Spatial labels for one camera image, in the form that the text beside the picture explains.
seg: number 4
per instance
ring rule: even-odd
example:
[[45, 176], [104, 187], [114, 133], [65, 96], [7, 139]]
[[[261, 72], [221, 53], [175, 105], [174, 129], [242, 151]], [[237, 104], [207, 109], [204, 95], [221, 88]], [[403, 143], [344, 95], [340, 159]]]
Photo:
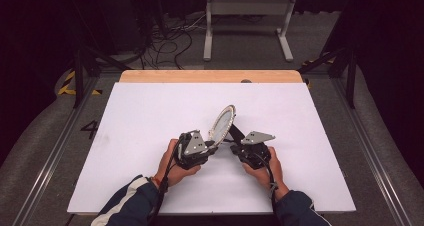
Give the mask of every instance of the number 4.
[[88, 139], [93, 139], [94, 133], [97, 131], [97, 129], [99, 129], [99, 128], [97, 128], [97, 121], [93, 120], [89, 124], [82, 127], [81, 131], [91, 132], [90, 137], [88, 137]]

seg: white tabletop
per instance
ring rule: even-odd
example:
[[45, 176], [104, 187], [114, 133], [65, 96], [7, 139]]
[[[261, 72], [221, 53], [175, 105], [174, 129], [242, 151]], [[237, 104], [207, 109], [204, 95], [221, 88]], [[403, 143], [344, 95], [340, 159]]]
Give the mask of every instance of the white tabletop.
[[[199, 129], [203, 138], [218, 114], [235, 105], [244, 133], [276, 136], [267, 142], [284, 180], [313, 198], [318, 212], [355, 206], [309, 91], [303, 83], [116, 83], [68, 212], [97, 213], [136, 175], [157, 171], [169, 139]], [[241, 167], [228, 145], [192, 177], [169, 189], [161, 214], [272, 212], [266, 192]]]

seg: hand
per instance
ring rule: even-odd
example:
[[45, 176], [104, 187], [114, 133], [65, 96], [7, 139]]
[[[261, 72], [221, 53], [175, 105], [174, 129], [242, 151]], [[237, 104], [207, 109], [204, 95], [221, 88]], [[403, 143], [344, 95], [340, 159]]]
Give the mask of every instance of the hand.
[[[271, 159], [269, 160], [269, 167], [271, 168], [272, 174], [274, 176], [274, 181], [278, 185], [278, 189], [275, 190], [275, 200], [280, 200], [284, 195], [289, 192], [286, 184], [283, 181], [283, 170], [281, 169], [280, 160], [277, 158], [277, 153], [275, 152], [274, 147], [268, 147], [271, 154]], [[270, 190], [271, 185], [269, 181], [269, 174], [266, 167], [260, 169], [252, 169], [248, 164], [243, 163], [243, 168], [246, 173], [252, 175], [256, 180], [266, 189]]]
[[[168, 186], [174, 186], [175, 184], [179, 183], [184, 177], [193, 175], [197, 173], [197, 171], [200, 170], [200, 165], [194, 166], [193, 168], [189, 170], [185, 170], [181, 168], [178, 165], [175, 165], [175, 160], [172, 157], [172, 151], [174, 150], [175, 145], [177, 144], [177, 139], [171, 139], [168, 145], [168, 149], [163, 154], [162, 159], [159, 163], [158, 172], [155, 175], [156, 179], [162, 180], [163, 176], [165, 175], [166, 167], [168, 166], [169, 160], [172, 158], [171, 167], [172, 169], [169, 171], [168, 174]], [[157, 188], [159, 188], [159, 185], [157, 185], [156, 182], [153, 182]]]

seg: sleeve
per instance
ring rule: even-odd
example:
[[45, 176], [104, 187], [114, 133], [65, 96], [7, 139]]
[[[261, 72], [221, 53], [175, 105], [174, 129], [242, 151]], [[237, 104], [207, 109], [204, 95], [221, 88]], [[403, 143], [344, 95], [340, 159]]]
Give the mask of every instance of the sleeve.
[[139, 175], [109, 199], [91, 226], [147, 225], [147, 216], [157, 199], [157, 188]]
[[313, 210], [314, 203], [305, 193], [290, 190], [276, 205], [277, 217], [285, 226], [331, 225]]

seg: metal bracket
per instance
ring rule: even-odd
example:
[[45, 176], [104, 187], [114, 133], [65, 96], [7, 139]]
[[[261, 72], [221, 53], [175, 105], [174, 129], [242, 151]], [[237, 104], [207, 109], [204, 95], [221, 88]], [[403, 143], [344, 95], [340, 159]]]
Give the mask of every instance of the metal bracket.
[[200, 131], [194, 130], [192, 132], [192, 138], [190, 139], [190, 142], [188, 143], [187, 148], [184, 151], [184, 155], [195, 154], [208, 150], [205, 141], [203, 141], [202, 135], [200, 135]]
[[263, 143], [271, 139], [275, 139], [275, 136], [252, 131], [244, 139], [241, 140], [241, 144], [253, 145], [253, 144]]

